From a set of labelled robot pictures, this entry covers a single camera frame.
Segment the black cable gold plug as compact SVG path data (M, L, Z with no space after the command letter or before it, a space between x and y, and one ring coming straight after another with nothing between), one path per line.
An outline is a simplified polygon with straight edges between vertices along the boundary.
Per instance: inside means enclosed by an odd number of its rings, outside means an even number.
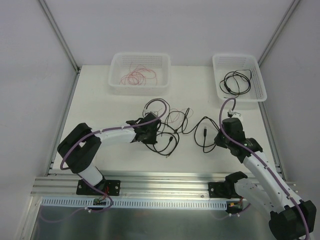
M233 90L228 85L230 80L233 80L235 82L235 85L237 87L236 90ZM241 80L245 84L247 84L246 89L241 90L239 80ZM250 90L252 88L251 80L252 80L252 71L251 70L249 70L249 69L235 70L235 71L228 72L223 77L223 80L220 82L220 85L223 85L223 87L224 87L223 92L225 94L238 97L238 96L245 95L250 92Z

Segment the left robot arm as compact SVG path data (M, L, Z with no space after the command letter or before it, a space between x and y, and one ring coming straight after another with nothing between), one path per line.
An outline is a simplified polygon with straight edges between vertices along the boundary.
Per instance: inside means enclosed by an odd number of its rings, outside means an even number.
M81 177L76 194L80 196L120 194L120 180L107 180L93 160L100 148L140 142L156 144L161 120L150 112L123 125L93 131L86 123L78 124L58 145L57 152L73 174Z

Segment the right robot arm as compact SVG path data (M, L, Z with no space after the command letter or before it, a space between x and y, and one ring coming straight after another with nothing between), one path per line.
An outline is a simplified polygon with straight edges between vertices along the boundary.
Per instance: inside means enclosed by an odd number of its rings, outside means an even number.
M227 175L214 189L214 194L226 199L243 197L263 213L277 240L308 240L314 230L317 208L311 200L304 201L271 168L263 148L254 138L247 138L242 122L235 117L219 122L214 143L228 149L260 183L258 188L241 172Z

